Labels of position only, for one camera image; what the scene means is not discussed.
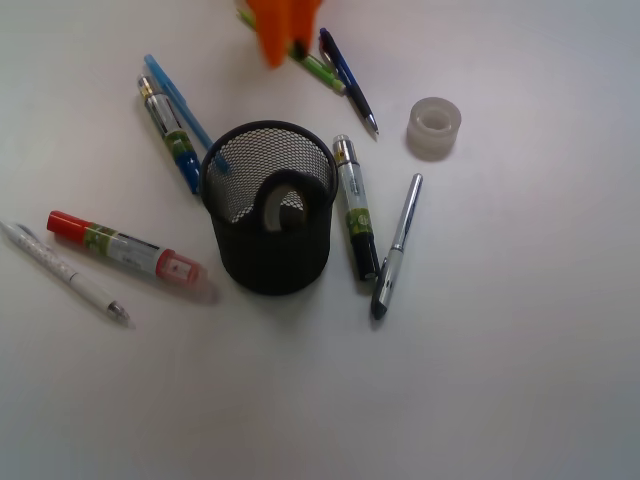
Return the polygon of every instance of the pen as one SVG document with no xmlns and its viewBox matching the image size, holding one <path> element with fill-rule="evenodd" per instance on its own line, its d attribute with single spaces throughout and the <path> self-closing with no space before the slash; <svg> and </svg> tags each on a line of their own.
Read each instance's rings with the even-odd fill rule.
<svg viewBox="0 0 640 480">
<path fill-rule="evenodd" d="M 256 20 L 249 12 L 245 12 L 244 10 L 238 9 L 238 13 L 242 20 L 244 20 L 247 25 L 255 30 L 256 28 Z M 307 55 L 304 58 L 299 58 L 295 51 L 292 49 L 289 50 L 289 56 L 293 58 L 296 62 L 306 68 L 312 75 L 317 77 L 321 82 L 324 82 L 329 88 L 333 88 L 337 93 L 344 94 L 346 90 L 346 86 L 339 78 L 333 74 L 331 69 L 329 69 L 324 63 L 318 60 L 313 55 Z"/>
<path fill-rule="evenodd" d="M 47 230 L 138 272 L 191 290 L 204 291 L 209 287 L 207 270 L 199 263 L 97 223 L 53 211 Z"/>
<path fill-rule="evenodd" d="M 42 243 L 27 227 L 19 224 L 0 222 L 0 228 L 13 243 L 69 285 L 69 287 L 75 290 L 82 298 L 92 303 L 99 310 L 105 312 L 118 323 L 129 328 L 135 328 L 135 325 L 129 318 L 129 314 L 122 308 L 122 305 L 113 299 L 113 296 L 60 260 L 56 252 Z"/>
<path fill-rule="evenodd" d="M 147 75 L 138 77 L 138 89 L 144 99 L 144 106 L 158 127 L 164 144 L 171 152 L 173 161 L 187 181 L 191 193 L 197 194 L 200 178 L 198 155 L 193 149 L 187 132 L 174 115 L 169 98 L 160 90 L 153 78 Z"/>
<path fill-rule="evenodd" d="M 409 237 L 409 229 L 413 220 L 413 214 L 416 210 L 420 189 L 422 188 L 422 175 L 416 173 L 411 181 L 407 199 L 404 202 L 404 208 L 400 215 L 396 235 L 389 250 L 389 255 L 382 263 L 382 271 L 378 276 L 378 283 L 373 293 L 371 301 L 371 313 L 376 320 L 382 319 L 389 309 L 391 295 L 395 288 L 395 283 L 402 266 L 402 258 L 404 257 L 404 248 L 407 245 Z"/>
<path fill-rule="evenodd" d="M 376 124 L 376 119 L 371 112 L 371 107 L 369 107 L 367 100 L 364 98 L 364 94 L 362 93 L 356 78 L 353 76 L 353 73 L 351 73 L 342 53 L 340 53 L 338 45 L 336 45 L 336 42 L 333 40 L 333 37 L 326 28 L 320 29 L 320 48 L 331 60 L 331 63 L 338 72 L 340 80 L 342 80 L 342 82 L 347 86 L 347 95 L 353 99 L 353 103 L 356 105 L 360 115 L 362 115 L 369 126 L 379 134 L 378 125 Z"/>
<path fill-rule="evenodd" d="M 346 135 L 333 139 L 340 193 L 346 206 L 345 220 L 360 280 L 376 278 L 380 271 L 364 181 L 353 142 Z"/>
<path fill-rule="evenodd" d="M 144 61 L 162 91 L 171 99 L 171 102 L 176 106 L 180 115 L 182 115 L 182 118 L 184 118 L 189 124 L 191 130 L 193 130 L 193 133 L 198 137 L 202 146 L 208 151 L 213 146 L 213 141 L 209 135 L 207 135 L 207 132 L 204 131 L 204 128 L 202 128 L 202 125 L 200 125 L 200 122 L 198 122 L 193 113 L 191 113 L 191 110 L 189 110 L 185 98 L 180 94 L 180 91 L 176 88 L 167 74 L 164 73 L 164 70 L 162 70 L 160 65 L 158 65 L 158 62 L 153 58 L 153 55 L 145 55 Z M 226 173 L 229 170 L 229 165 L 220 155 L 216 155 L 214 163 L 223 173 Z"/>
</svg>

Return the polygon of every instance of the correction pen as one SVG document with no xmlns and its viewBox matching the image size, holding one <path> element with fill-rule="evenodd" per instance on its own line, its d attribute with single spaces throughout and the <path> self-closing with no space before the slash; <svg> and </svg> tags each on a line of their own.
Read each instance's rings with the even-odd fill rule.
<svg viewBox="0 0 640 480">
<path fill-rule="evenodd" d="M 192 290 L 208 285 L 207 270 L 197 262 L 168 248 L 87 222 L 63 212 L 49 214 L 47 230 L 94 253 L 108 257 L 138 272 L 162 278 Z"/>
</svg>

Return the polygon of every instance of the green highlighter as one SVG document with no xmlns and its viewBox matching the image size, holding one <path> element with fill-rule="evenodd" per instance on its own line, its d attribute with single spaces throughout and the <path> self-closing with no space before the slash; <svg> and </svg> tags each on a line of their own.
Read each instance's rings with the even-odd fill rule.
<svg viewBox="0 0 640 480">
<path fill-rule="evenodd" d="M 240 18 L 242 18 L 242 20 L 244 20 L 247 25 L 255 30 L 256 21 L 253 18 L 253 15 L 240 9 L 238 9 L 238 13 L 240 14 Z M 304 68 L 306 68 L 309 72 L 311 72 L 311 74 L 315 75 L 316 78 L 324 82 L 328 87 L 333 88 L 337 93 L 341 95 L 344 94 L 346 90 L 344 83 L 342 83 L 342 81 L 333 74 L 329 67 L 327 67 L 316 57 L 314 57 L 313 55 L 307 55 L 302 60 L 299 60 L 292 49 L 289 50 L 289 56 Z"/>
</svg>

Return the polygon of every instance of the green label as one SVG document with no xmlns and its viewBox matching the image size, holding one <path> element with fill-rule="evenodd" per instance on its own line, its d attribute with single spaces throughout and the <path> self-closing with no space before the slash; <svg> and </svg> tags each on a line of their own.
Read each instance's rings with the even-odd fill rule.
<svg viewBox="0 0 640 480">
<path fill-rule="evenodd" d="M 117 234 L 118 232 L 115 230 L 92 223 L 84 232 L 84 246 L 92 252 L 107 257 L 109 255 L 109 242 Z"/>
<path fill-rule="evenodd" d="M 371 217 L 369 216 L 369 210 L 366 208 L 350 210 L 345 216 L 345 220 L 347 221 L 349 235 L 352 237 L 358 233 L 373 233 Z"/>
<path fill-rule="evenodd" d="M 164 143 L 171 151 L 174 160 L 185 152 L 192 153 L 195 156 L 193 145 L 191 145 L 189 137 L 183 131 L 171 132 L 164 137 Z"/>
</svg>

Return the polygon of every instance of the tape roll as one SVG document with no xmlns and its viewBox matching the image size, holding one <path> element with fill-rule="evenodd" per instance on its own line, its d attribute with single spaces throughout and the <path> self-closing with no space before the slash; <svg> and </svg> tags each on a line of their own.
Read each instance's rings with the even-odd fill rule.
<svg viewBox="0 0 640 480">
<path fill-rule="evenodd" d="M 279 170 L 258 189 L 254 211 L 264 231 L 289 232 L 303 228 L 326 201 L 325 188 L 315 177 Z"/>
<path fill-rule="evenodd" d="M 444 98 L 424 98 L 411 109 L 407 140 L 419 156 L 442 158 L 458 137 L 460 110 Z"/>
</svg>

